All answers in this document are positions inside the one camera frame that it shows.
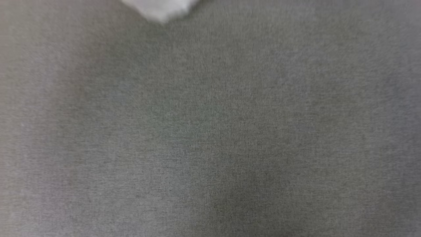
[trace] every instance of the fabric texture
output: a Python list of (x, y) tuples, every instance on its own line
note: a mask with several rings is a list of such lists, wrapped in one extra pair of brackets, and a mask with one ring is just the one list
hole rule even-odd
[(0, 236), (420, 237), (418, 0), (0, 2)]

